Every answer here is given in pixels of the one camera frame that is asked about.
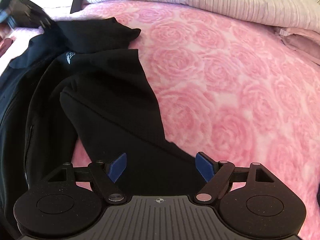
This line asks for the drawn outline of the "black jacket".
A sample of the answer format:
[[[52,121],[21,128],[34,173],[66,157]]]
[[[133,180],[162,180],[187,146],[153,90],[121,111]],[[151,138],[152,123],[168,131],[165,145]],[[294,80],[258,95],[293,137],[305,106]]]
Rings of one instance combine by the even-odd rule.
[[[126,194],[195,195],[195,159],[165,139],[157,98],[115,18],[58,21],[1,75],[1,239],[17,239],[16,200],[81,141],[91,161],[125,153]]]

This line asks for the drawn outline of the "dark red knit garment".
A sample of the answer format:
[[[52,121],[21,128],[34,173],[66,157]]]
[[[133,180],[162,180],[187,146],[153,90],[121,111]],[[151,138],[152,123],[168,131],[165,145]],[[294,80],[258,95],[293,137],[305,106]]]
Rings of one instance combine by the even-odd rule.
[[[12,46],[12,44],[15,42],[14,38],[5,38],[1,40],[1,45],[0,45],[0,57],[2,57],[7,50]]]

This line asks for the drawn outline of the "pink rose bed blanket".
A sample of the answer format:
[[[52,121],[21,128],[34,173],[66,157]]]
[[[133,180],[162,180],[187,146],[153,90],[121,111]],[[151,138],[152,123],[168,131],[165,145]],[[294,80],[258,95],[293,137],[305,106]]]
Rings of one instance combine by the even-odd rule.
[[[71,162],[16,200],[17,239],[319,239],[319,66],[262,25],[183,5],[105,2],[52,24],[109,18],[140,30],[129,48],[165,139],[194,159],[203,152],[233,163],[229,187],[197,203],[200,190],[126,194],[119,178],[126,202],[106,203],[90,186],[95,161],[77,141]],[[12,36],[29,46],[46,29]],[[9,63],[24,52],[13,44]]]

